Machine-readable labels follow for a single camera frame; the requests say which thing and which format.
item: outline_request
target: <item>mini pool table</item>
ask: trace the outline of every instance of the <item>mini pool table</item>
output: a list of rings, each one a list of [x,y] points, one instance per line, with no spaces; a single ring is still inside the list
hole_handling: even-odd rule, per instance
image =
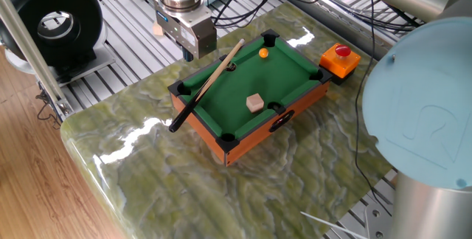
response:
[[[259,56],[261,48],[268,57]],[[225,56],[169,86],[182,111]],[[188,123],[226,165],[326,94],[332,75],[268,30],[245,44],[187,118]],[[251,113],[246,98],[259,94],[261,111]]]

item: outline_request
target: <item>green marble surface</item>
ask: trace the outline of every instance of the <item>green marble surface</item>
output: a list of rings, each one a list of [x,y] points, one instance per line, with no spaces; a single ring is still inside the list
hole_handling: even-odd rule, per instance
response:
[[[272,28],[318,62],[348,44],[289,3],[218,41],[204,59],[178,61],[84,111],[61,128],[91,190],[129,238],[320,238],[368,191],[355,168],[354,98],[369,58],[342,86],[224,167],[176,115],[167,87]],[[375,183],[391,168],[361,121],[359,164]]]

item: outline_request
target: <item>cue stick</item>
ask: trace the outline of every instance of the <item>cue stick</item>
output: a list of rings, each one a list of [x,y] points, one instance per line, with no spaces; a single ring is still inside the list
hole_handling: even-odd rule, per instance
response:
[[[181,125],[185,122],[188,118],[190,113],[193,109],[197,106],[200,102],[201,98],[205,95],[208,91],[209,87],[216,81],[216,79],[220,76],[221,72],[228,66],[228,63],[233,59],[236,55],[237,51],[242,47],[244,44],[244,39],[241,39],[236,46],[231,50],[231,52],[223,59],[220,66],[216,68],[216,70],[209,76],[208,80],[206,80],[205,84],[198,90],[197,94],[188,102],[188,104],[184,107],[184,109],[178,113],[177,117],[172,121],[169,126],[170,132],[176,132]]]

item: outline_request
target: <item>green felt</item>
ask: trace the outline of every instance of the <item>green felt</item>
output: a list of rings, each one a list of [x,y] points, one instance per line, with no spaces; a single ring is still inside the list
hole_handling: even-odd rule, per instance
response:
[[[315,86],[310,80],[317,73],[315,65],[277,39],[275,47],[269,47],[267,58],[259,56],[263,38],[242,48],[232,62],[233,72],[224,71],[213,83],[195,108],[195,112],[217,135],[233,134],[236,138],[248,133],[266,120],[274,111],[252,114],[246,107],[246,98],[258,93],[264,100],[264,110],[271,102],[287,105]],[[206,79],[218,67],[215,64],[184,82],[191,95],[184,95],[188,102]]]

